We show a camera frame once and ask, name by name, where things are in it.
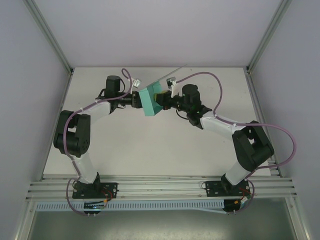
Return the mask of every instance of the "wire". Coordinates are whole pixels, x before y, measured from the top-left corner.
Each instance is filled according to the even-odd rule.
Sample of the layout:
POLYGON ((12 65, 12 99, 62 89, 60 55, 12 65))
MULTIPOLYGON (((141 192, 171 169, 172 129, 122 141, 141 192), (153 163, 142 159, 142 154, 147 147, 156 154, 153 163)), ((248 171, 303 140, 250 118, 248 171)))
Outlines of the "wire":
POLYGON ((107 191, 110 193, 110 200, 112 200, 112 199, 113 199, 113 194, 112 194, 112 192, 110 192, 108 189, 107 189, 107 191))
POLYGON ((251 198, 250 198, 249 202, 248 202, 243 208, 239 209, 238 211, 235 211, 236 213, 240 213, 240 212, 242 212, 243 210, 247 209, 247 208, 251 205, 252 201, 254 200, 254 196, 255 196, 255 186, 254 186, 253 182, 250 181, 249 179, 247 179, 247 181, 248 181, 248 182, 251 184, 251 186, 252 186, 251 198))
POLYGON ((244 199, 244 197, 245 197, 245 192, 243 191, 243 192, 242 192, 242 198, 240 199, 240 201, 241 201, 242 199, 244 199))
POLYGON ((101 97, 105 90, 106 90, 105 88, 104 88, 104 89, 102 89, 102 90, 100 91, 100 93, 99 93, 98 97, 101 97))
MULTIPOLYGON (((292 141, 292 144, 293 144, 293 149, 292 149, 291 155, 289 156, 289 158, 287 160, 285 160, 285 161, 283 161, 281 163, 274 164, 274 165, 259 166, 259 167, 256 168, 256 170, 277 168, 277 167, 280 167, 280 166, 283 166, 283 165, 289 163, 294 158, 294 156, 295 156, 295 154, 297 152, 297 142, 296 142, 295 137, 288 130, 286 130, 285 128, 277 126, 277 125, 273 125, 273 124, 267 124, 267 123, 237 123, 237 122, 232 122, 232 121, 225 120, 225 119, 223 119, 223 118, 221 118, 221 117, 219 117, 217 115, 217 109, 218 109, 218 107, 219 107, 219 105, 220 105, 220 103, 222 101, 223 89, 222 89, 222 85, 221 85, 221 82, 220 82, 219 78, 216 75, 214 75, 213 73, 208 72, 208 71, 197 72, 197 73, 191 74, 190 76, 187 76, 187 77, 177 81, 177 83, 181 83, 181 82, 183 82, 183 81, 185 81, 185 80, 187 80, 189 78, 192 78, 194 76, 201 75, 201 74, 211 75, 218 82, 218 85, 219 85, 219 88, 220 88, 220 97, 219 97, 218 103, 216 104, 216 106, 213 109, 213 114, 216 117, 216 119, 220 120, 223 123, 230 124, 230 125, 236 124, 238 126, 247 126, 247 127, 254 127, 254 126, 271 127, 271 128, 275 128, 275 129, 281 130, 282 132, 286 133, 290 137, 290 139, 292 141)), ((246 179, 249 178, 253 173, 255 173, 256 170, 254 170, 253 172, 248 174, 245 178, 246 179)))
POLYGON ((246 189, 243 189, 242 187, 239 187, 239 189, 244 193, 244 192, 246 192, 247 194, 251 194, 251 192, 249 192, 248 190, 246 190, 246 189))
POLYGON ((79 214, 81 216, 85 216, 87 217, 88 215, 85 214, 84 212, 81 212, 81 211, 78 211, 77 209, 75 209, 72 205, 71 205, 71 202, 70 202, 70 199, 69 199, 69 185, 71 183, 71 181, 74 180, 74 181, 77 181, 78 179, 77 178, 70 178, 68 183, 66 184, 66 190, 65 190, 65 197, 66 197, 66 201, 68 202, 68 205, 69 207, 71 208, 72 211, 74 211, 76 214, 79 214))
POLYGON ((180 118, 185 119, 185 120, 189 120, 188 118, 181 116, 181 115, 178 113, 178 109, 175 110, 175 113, 176 113, 180 118))
POLYGON ((122 84, 123 84, 123 90, 122 90, 122 92, 121 93, 123 93, 124 91, 125 91, 125 89, 126 89, 126 85, 125 85, 125 83, 124 83, 124 81, 120 78, 120 81, 122 82, 122 84))
POLYGON ((76 210, 76 209, 71 205, 70 199, 69 199, 69 195, 68 195, 68 190, 69 190, 70 182, 71 182, 72 180, 78 181, 78 180, 81 178, 81 172, 80 172, 78 166, 77 166, 76 163, 75 163, 75 159, 74 159, 73 156, 70 155, 70 153, 68 152, 68 148, 67 148, 67 131, 68 131, 68 125, 69 125, 71 119, 72 119, 75 115, 77 115, 77 114, 79 114, 79 113, 81 113, 81 112, 83 112, 83 111, 89 110, 89 109, 91 109, 93 106, 95 106, 95 105, 97 105, 97 104, 104 103, 104 102, 111 101, 111 100, 121 99, 121 98, 124 98, 125 96, 127 96, 128 94, 130 94, 130 89, 132 88, 132 78, 131 78, 131 75, 130 75, 130 73, 128 72, 128 70, 125 69, 125 68, 122 68, 122 69, 121 69, 121 72, 122 72, 122 74, 123 74, 123 76, 124 76, 125 78, 129 78, 129 80, 130 80, 130 87, 129 87, 129 90, 128 90, 126 93, 124 93, 124 94, 121 95, 121 96, 117 96, 117 97, 111 97, 111 98, 106 98, 106 99, 102 99, 102 100, 96 100, 95 102, 89 104, 88 106, 86 106, 86 107, 84 107, 84 108, 82 108, 82 109, 80 109, 80 110, 77 110, 77 111, 73 112, 73 113, 68 117, 68 119, 66 120, 65 125, 64 125, 63 138, 62 138, 62 139, 63 139, 63 150, 64 150, 65 155, 67 155, 67 156, 70 158, 70 160, 71 160, 71 162, 72 162, 72 165, 73 165, 76 173, 78 174, 78 178, 71 178, 71 179, 69 179, 69 181, 68 181, 68 183, 67 183, 67 185, 66 185, 66 193, 65 193, 65 195, 66 195, 66 200, 67 200, 67 202, 68 202, 68 205, 69 205, 69 207, 72 209, 72 211, 74 211, 75 213, 80 214, 80 215, 82 215, 82 216, 87 216, 87 215, 86 215, 85 213, 83 213, 83 212, 80 212, 80 211, 76 210))
POLYGON ((203 183, 201 183, 201 186, 200 186, 200 187, 201 187, 202 189, 204 189, 204 190, 207 190, 206 188, 202 187, 202 185, 205 184, 205 183, 206 183, 205 181, 204 181, 203 183))
POLYGON ((219 210, 213 210, 213 209, 207 209, 207 208, 190 208, 190 210, 198 210, 198 211, 216 213, 216 214, 227 214, 226 211, 219 211, 219 210))

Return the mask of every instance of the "purple cable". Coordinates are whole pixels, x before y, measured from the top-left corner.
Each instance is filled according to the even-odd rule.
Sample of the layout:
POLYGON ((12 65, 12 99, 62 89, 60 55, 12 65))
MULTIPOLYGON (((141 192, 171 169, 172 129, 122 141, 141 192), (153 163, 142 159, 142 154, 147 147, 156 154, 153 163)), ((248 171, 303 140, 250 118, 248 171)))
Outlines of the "purple cable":
MULTIPOLYGON (((215 106, 214 109, 213 109, 213 114, 214 114, 214 116, 215 116, 218 120, 220 120, 221 122, 224 122, 224 123, 226 123, 226 124, 231 124, 231 125, 236 124, 236 125, 238 125, 238 126, 247 126, 247 127, 260 126, 260 127, 271 127, 271 128, 275 128, 275 129, 281 130, 281 131, 283 131, 284 133, 286 133, 286 134, 290 137, 290 139, 292 140, 293 150, 292 150, 292 153, 291 153, 291 155, 289 156, 289 158, 288 158, 287 160, 285 160, 285 161, 283 161, 283 162, 281 162, 281 163, 278 163, 278 164, 274 164, 274 165, 259 166, 259 167, 256 168, 256 170, 258 170, 258 169, 277 168, 277 167, 280 167, 280 166, 283 166, 283 165, 287 164, 288 162, 290 162, 290 161, 294 158, 294 156, 295 156, 295 154, 296 154, 296 151, 297 151, 297 142, 296 142, 295 137, 294 137, 288 130, 286 130, 285 128, 280 127, 280 126, 277 126, 277 125, 273 125, 273 124, 267 124, 267 123, 237 123, 237 122, 232 122, 232 121, 225 120, 225 119, 223 119, 223 118, 221 118, 221 117, 219 117, 219 116, 217 115, 217 109, 218 109, 218 107, 219 107, 219 105, 220 105, 220 103, 221 103, 221 101, 222 101, 223 89, 222 89, 222 85, 221 85, 221 82, 220 82, 219 78, 218 78, 216 75, 214 75, 213 73, 207 72, 207 71, 197 72, 197 73, 194 73, 194 74, 192 74, 192 75, 190 75, 190 76, 187 76, 187 77, 185 77, 185 78, 177 81, 177 83, 181 83, 182 81, 185 81, 185 80, 187 80, 187 79, 189 79, 189 78, 192 78, 192 77, 194 77, 194 76, 201 75, 201 74, 207 74, 207 75, 213 76, 213 77, 216 79, 216 81, 218 82, 218 84, 219 84, 220 97, 219 97, 218 103, 216 104, 216 106, 215 106)), ((249 178, 255 171, 251 172, 251 173, 250 173, 248 176, 246 176, 245 178, 249 178)))
POLYGON ((66 190, 65 190, 66 201, 68 202, 68 205, 69 205, 69 207, 72 209, 72 211, 74 211, 75 213, 80 214, 80 215, 82 215, 82 216, 87 216, 87 215, 86 215, 85 213, 83 213, 83 212, 80 212, 80 211, 76 210, 76 209, 71 205, 70 200, 69 200, 69 194, 68 194, 70 182, 71 182, 72 180, 78 181, 78 180, 81 178, 81 172, 80 172, 79 168, 77 167, 77 165, 76 165, 76 163, 75 163, 75 159, 74 159, 73 156, 70 155, 70 153, 68 152, 68 148, 67 148, 67 131, 68 131, 68 125, 69 125, 71 119, 72 119, 75 115, 77 115, 77 114, 79 114, 79 113, 81 113, 81 112, 83 112, 83 111, 86 111, 86 110, 92 108, 93 106, 95 106, 95 105, 97 105, 97 104, 100 104, 100 103, 103 103, 103 102, 107 102, 107 101, 112 101, 112 100, 121 99, 121 98, 124 98, 125 96, 127 96, 127 95, 131 92, 132 78, 131 78, 131 75, 130 75, 130 73, 128 72, 128 70, 125 69, 125 68, 122 68, 121 73, 123 74, 123 76, 124 76, 125 78, 127 78, 127 79, 129 78, 129 80, 130 80, 130 87, 129 87, 129 90, 128 90, 126 93, 124 93, 124 94, 121 95, 121 96, 111 97, 111 98, 107 98, 107 99, 102 99, 102 100, 99 100, 99 101, 95 101, 94 103, 91 103, 90 105, 84 107, 83 109, 80 109, 80 110, 78 110, 78 111, 75 111, 74 113, 72 113, 72 114, 69 116, 69 118, 66 120, 65 125, 64 125, 64 129, 63 129, 63 149, 64 149, 64 152, 65 152, 65 155, 67 155, 67 156, 71 159, 71 162, 72 162, 72 164, 73 164, 73 166, 74 166, 74 169, 76 170, 76 173, 78 174, 78 178, 71 178, 71 179, 68 181, 67 185, 66 185, 66 190))
POLYGON ((238 211, 235 211, 235 212, 230 211, 230 212, 228 212, 229 214, 242 212, 243 210, 247 209, 247 208, 251 205, 252 201, 254 200, 254 196, 255 196, 255 186, 254 186, 254 184, 252 183, 252 181, 250 181, 249 179, 247 179, 247 181, 248 181, 248 182, 251 184, 251 186, 252 186, 251 199, 249 200, 249 202, 248 202, 243 208, 241 208, 241 209, 239 209, 238 211))

